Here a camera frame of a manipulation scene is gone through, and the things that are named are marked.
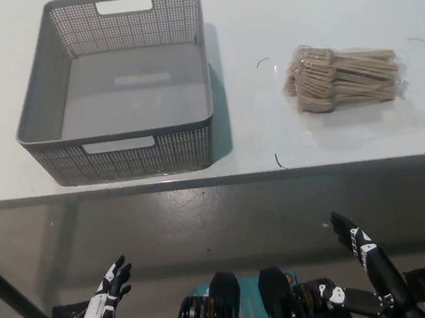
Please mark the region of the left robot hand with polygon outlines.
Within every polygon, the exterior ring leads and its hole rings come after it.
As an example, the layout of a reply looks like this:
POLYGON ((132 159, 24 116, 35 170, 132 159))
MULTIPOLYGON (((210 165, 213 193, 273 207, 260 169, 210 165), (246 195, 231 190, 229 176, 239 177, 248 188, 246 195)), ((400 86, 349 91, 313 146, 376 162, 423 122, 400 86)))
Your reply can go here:
POLYGON ((127 283, 131 277, 132 264, 120 256, 105 273, 89 301, 84 318, 115 318, 117 306, 132 289, 127 283))

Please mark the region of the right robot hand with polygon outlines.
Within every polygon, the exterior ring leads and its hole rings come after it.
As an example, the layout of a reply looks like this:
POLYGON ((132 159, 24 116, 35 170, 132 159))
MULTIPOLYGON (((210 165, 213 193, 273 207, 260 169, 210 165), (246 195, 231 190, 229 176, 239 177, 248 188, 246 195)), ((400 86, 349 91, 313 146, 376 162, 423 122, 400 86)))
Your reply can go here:
POLYGON ((339 241, 360 262, 374 291, 321 283, 318 285, 320 299, 334 309, 372 318, 421 317, 422 310, 407 283, 382 248, 345 216, 332 212, 330 218, 339 241))

